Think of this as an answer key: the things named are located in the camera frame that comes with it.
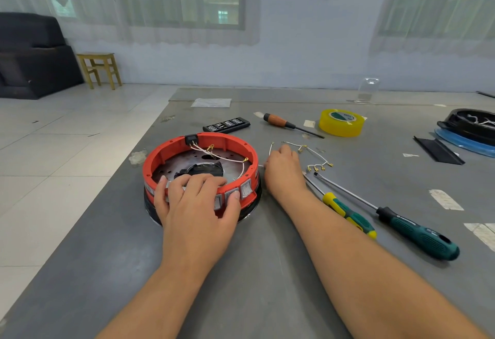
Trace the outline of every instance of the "clear packing tape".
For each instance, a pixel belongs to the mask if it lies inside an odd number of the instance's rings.
[[[354,112],[331,108],[323,110],[319,127],[334,136],[356,137],[361,134],[364,118]]]

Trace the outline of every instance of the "white wall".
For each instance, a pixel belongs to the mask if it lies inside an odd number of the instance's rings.
[[[489,89],[492,60],[454,55],[368,57],[384,0],[262,0],[260,42],[206,47],[73,42],[114,52],[124,82],[208,86],[357,88],[376,75],[382,89]]]

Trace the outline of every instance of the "finger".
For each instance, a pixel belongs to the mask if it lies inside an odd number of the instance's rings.
[[[291,147],[289,145],[287,145],[286,143],[280,147],[280,154],[290,155],[291,153],[292,153]]]
[[[201,191],[198,196],[201,198],[208,200],[215,205],[215,196],[218,191],[218,187],[224,185],[227,182],[225,178],[214,176],[212,178],[208,178],[203,186],[201,187]]]
[[[168,203],[170,209],[174,209],[182,199],[184,195],[184,189],[182,187],[188,183],[191,177],[191,175],[181,175],[170,182],[168,186]]]
[[[160,218],[161,223],[163,224],[165,221],[165,217],[168,214],[168,204],[165,201],[165,187],[167,186],[167,178],[162,175],[160,181],[156,185],[155,195],[153,199],[153,203],[156,209],[156,213]]]
[[[234,233],[234,229],[241,213],[240,196],[239,191],[234,191],[230,194],[227,201],[227,207],[223,212],[222,219],[220,219],[222,226],[227,227],[230,231],[232,231],[232,234]]]
[[[199,175],[194,175],[189,179],[186,190],[184,191],[184,197],[187,199],[191,199],[197,196],[197,194],[200,192],[201,187],[203,186],[204,182],[208,178],[212,178],[212,174],[199,174]]]

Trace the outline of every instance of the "gray table surface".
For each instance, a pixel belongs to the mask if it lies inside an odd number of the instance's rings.
[[[397,94],[395,100],[393,95],[388,97],[396,105],[355,105],[345,103],[346,96],[334,98],[332,91],[290,92],[285,92],[287,101],[284,96],[265,101],[268,92],[263,90],[250,94],[247,89],[184,89],[176,93],[175,101],[134,151],[149,152],[163,141],[237,116],[248,119],[251,127],[235,136],[254,146],[261,161],[272,141],[276,145],[281,141],[306,143],[324,150],[335,165],[325,176],[457,242],[461,248],[458,260],[435,261],[373,221],[383,247],[495,336],[495,253],[463,225],[495,222],[495,161],[452,146],[466,164],[436,163],[412,140],[412,136],[431,138],[436,122],[455,108],[433,104],[476,105],[494,111],[495,100],[471,94],[409,98]],[[236,100],[230,108],[191,108],[194,98]],[[302,103],[295,103],[298,98]],[[333,107],[329,103],[340,103],[338,108],[368,117],[359,137],[307,140],[299,131],[272,127],[253,115],[271,112],[303,124],[306,119],[318,120],[322,110]],[[419,157],[405,158],[403,153]],[[301,164],[314,161],[308,152],[301,154]],[[443,209],[430,196],[430,189],[447,192],[465,211]],[[365,207],[337,195],[372,220]],[[141,167],[125,160],[7,313],[0,336],[95,336],[158,267],[161,241],[161,228],[144,210]],[[350,334],[325,294],[293,224],[265,191],[251,216],[239,223],[179,337],[344,338]]]

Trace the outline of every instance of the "green screwdriver handle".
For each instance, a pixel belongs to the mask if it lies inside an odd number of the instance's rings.
[[[379,207],[376,213],[381,222],[411,240],[431,257],[454,261],[459,256],[459,247],[444,235],[401,217],[388,207]]]

